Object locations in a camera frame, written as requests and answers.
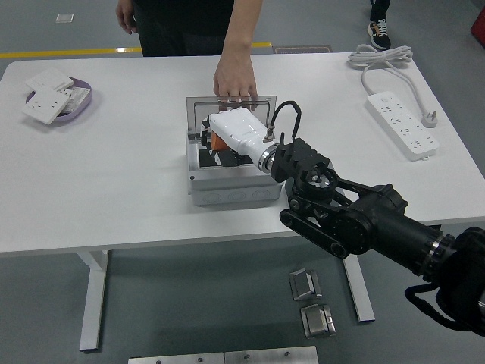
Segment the white cable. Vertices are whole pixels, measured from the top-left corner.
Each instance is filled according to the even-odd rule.
[[[375,94],[375,92],[367,84],[365,80],[365,74],[371,67],[378,64],[385,64],[388,68],[390,68],[390,71],[393,71],[397,77],[406,81],[411,87],[412,92],[415,95],[416,101],[418,102],[419,109],[421,110],[421,113],[423,115],[423,118],[421,119],[423,125],[425,127],[435,127],[437,125],[437,112],[429,111],[424,107],[421,97],[419,96],[418,88],[416,87],[412,79],[403,74],[403,72],[397,69],[394,65],[392,65],[409,63],[412,60],[412,55],[413,53],[411,47],[408,47],[406,45],[389,49],[387,51],[377,51],[374,47],[370,45],[361,44],[357,47],[356,52],[352,53],[349,56],[349,60],[355,65],[365,66],[364,70],[362,71],[361,80],[362,86],[369,95],[373,95]]]

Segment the human hand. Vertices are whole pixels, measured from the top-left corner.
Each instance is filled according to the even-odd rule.
[[[136,29],[135,17],[133,16],[133,0],[118,0],[116,16],[120,27],[128,34],[138,33]]]
[[[214,74],[214,93],[217,96],[258,95],[250,50],[224,47]]]

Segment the black shoe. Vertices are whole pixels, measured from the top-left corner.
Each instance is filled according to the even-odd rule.
[[[391,48],[391,41],[387,36],[385,19],[381,19],[378,22],[371,22],[367,27],[367,33],[371,37],[372,45],[377,49],[387,50]]]

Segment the table leg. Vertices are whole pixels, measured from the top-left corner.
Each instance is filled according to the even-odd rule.
[[[77,255],[89,267],[89,282],[79,350],[94,350],[98,348],[108,251],[81,252]]]

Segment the wall switch panel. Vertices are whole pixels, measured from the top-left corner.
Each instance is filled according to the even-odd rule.
[[[370,95],[365,107],[407,159],[417,161],[429,157],[440,146],[393,93]]]
[[[22,112],[50,124],[69,102],[70,97],[48,87],[41,87],[22,108]]]
[[[41,87],[48,87],[54,91],[61,91],[74,84],[74,81],[60,72],[57,68],[49,68],[40,74],[25,81],[25,83],[34,91],[39,91]]]

